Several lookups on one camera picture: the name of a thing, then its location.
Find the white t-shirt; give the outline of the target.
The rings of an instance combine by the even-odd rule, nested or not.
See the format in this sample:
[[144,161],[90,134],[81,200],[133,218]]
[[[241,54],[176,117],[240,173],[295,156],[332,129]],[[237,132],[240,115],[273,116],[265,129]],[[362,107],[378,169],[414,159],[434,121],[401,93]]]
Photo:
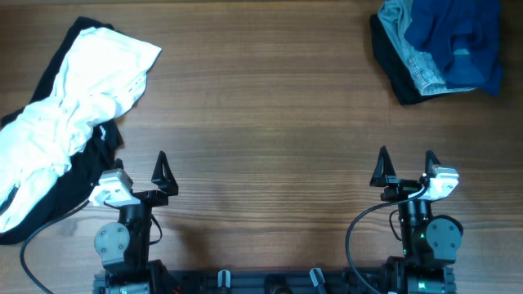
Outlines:
[[142,96],[160,47],[107,28],[80,32],[51,93],[1,130],[1,231],[16,227],[68,172],[94,126],[124,115]]

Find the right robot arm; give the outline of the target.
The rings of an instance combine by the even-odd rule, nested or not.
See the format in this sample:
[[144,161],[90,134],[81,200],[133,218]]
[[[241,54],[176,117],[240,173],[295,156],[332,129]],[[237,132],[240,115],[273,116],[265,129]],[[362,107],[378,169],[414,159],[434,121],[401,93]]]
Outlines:
[[453,217],[435,216],[431,205],[457,187],[458,172],[426,152],[425,170],[417,180],[396,176],[385,147],[379,151],[370,185],[383,187],[383,202],[398,207],[403,256],[390,256],[379,274],[381,293],[451,294],[457,291],[454,270],[463,226]]

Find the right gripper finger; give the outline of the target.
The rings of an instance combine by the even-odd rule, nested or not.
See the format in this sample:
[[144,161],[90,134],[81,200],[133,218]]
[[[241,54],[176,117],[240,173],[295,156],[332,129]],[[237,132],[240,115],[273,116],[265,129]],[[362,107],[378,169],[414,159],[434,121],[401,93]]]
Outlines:
[[396,172],[392,165],[387,148],[383,146],[379,150],[377,165],[369,182],[373,187],[387,187],[396,184]]
[[425,153],[425,169],[424,173],[427,175],[434,174],[433,167],[435,165],[440,165],[440,161],[438,160],[437,156],[435,156],[434,152],[432,150],[428,150]]

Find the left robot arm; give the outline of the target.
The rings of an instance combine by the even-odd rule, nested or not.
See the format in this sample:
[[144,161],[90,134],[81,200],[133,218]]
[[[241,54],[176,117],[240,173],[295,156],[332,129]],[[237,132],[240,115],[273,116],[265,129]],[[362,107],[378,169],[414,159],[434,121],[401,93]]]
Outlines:
[[103,225],[96,233],[94,247],[105,272],[94,277],[94,294],[179,294],[181,285],[160,260],[149,259],[150,230],[158,221],[152,209],[168,205],[178,195],[178,185],[166,154],[159,152],[151,182],[156,189],[134,192],[133,181],[116,161],[116,168],[104,171],[89,201],[118,210],[116,222]]

